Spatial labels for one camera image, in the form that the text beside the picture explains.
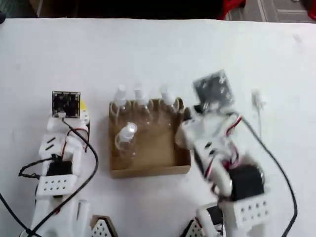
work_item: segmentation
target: white bottle cap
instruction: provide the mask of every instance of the white bottle cap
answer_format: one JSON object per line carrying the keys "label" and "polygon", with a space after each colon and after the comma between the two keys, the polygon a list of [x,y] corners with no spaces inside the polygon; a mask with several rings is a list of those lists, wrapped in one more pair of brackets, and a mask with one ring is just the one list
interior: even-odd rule
{"label": "white bottle cap", "polygon": [[135,85],[135,98],[139,105],[147,105],[149,102],[149,98],[144,91],[144,88],[140,83]]}
{"label": "white bottle cap", "polygon": [[121,142],[129,142],[133,139],[135,133],[137,131],[137,125],[128,122],[127,126],[124,127],[120,132],[119,132],[119,139]]}
{"label": "white bottle cap", "polygon": [[126,104],[126,88],[124,85],[119,85],[114,96],[114,103],[116,106],[123,106]]}
{"label": "white bottle cap", "polygon": [[162,100],[164,101],[166,105],[174,104],[174,102],[176,101],[176,97],[172,93],[170,93],[168,86],[163,85],[160,88],[160,92],[161,92]]}

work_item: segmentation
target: clear plastic bottle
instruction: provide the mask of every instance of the clear plastic bottle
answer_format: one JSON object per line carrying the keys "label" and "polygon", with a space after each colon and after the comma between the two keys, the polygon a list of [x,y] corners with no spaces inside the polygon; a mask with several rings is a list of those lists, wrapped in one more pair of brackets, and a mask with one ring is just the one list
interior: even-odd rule
{"label": "clear plastic bottle", "polygon": [[179,111],[179,100],[174,96],[167,86],[160,88],[162,98],[159,100],[158,122],[161,125],[172,126]]}
{"label": "clear plastic bottle", "polygon": [[120,163],[124,168],[129,167],[136,156],[136,131],[137,125],[129,122],[115,137],[115,147],[119,153]]}
{"label": "clear plastic bottle", "polygon": [[134,90],[136,98],[133,103],[135,123],[140,130],[148,130],[154,122],[154,103],[148,98],[140,84],[137,84]]}
{"label": "clear plastic bottle", "polygon": [[126,88],[124,85],[118,87],[114,96],[114,102],[110,106],[117,129],[121,130],[129,121],[132,121],[132,105],[126,99]]}

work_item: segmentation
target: white plastic bracket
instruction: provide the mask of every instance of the white plastic bracket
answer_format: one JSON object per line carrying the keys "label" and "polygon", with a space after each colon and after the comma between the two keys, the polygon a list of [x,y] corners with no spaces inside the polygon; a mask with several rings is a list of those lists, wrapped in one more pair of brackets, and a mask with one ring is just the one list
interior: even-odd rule
{"label": "white plastic bracket", "polygon": [[272,199],[269,190],[266,193],[239,201],[219,203],[225,214],[225,225],[237,229],[251,229],[266,223],[272,216]]}
{"label": "white plastic bracket", "polygon": [[41,176],[36,198],[41,199],[47,196],[60,196],[73,192],[78,177],[69,175]]}

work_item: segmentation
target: cardboard box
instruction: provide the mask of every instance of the cardboard box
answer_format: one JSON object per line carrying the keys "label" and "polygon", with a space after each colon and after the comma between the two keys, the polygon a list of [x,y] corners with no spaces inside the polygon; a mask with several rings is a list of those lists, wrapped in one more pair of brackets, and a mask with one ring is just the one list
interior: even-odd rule
{"label": "cardboard box", "polygon": [[[154,99],[154,111],[158,114],[158,101]],[[141,176],[157,176],[167,174],[185,174],[191,167],[190,151],[178,147],[174,136],[183,117],[183,102],[174,126],[162,127],[157,122],[153,128],[145,133],[136,133],[136,158],[130,167],[125,168],[115,148],[115,136],[119,132],[110,115],[109,119],[109,147],[110,174],[112,178],[129,178]]]}

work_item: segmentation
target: white surface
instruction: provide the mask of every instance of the white surface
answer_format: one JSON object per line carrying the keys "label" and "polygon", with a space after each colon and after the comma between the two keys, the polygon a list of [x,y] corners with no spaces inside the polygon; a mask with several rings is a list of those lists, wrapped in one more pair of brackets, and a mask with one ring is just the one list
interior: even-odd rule
{"label": "white surface", "polygon": [[[7,19],[0,25],[0,191],[30,225],[37,182],[18,177],[18,171],[38,159],[51,91],[81,91],[91,115],[91,143],[100,156],[97,175],[81,196],[93,213],[111,217],[120,237],[179,236],[195,210],[214,201],[209,187],[195,164],[187,175],[112,180],[107,170],[108,103],[119,83],[126,84],[132,98],[134,83],[141,81],[152,88],[153,97],[167,83],[192,105],[197,101],[192,80],[224,68],[236,108],[254,125],[251,91],[259,88],[268,97],[263,139],[287,172],[299,206],[289,236],[312,237],[315,42],[316,25],[311,24]],[[293,213],[288,188],[250,133],[241,125],[235,134],[242,135],[239,145],[251,148],[270,175],[277,218],[267,231],[278,237]],[[93,166],[89,152],[82,179]],[[21,231],[1,205],[1,236]]]}

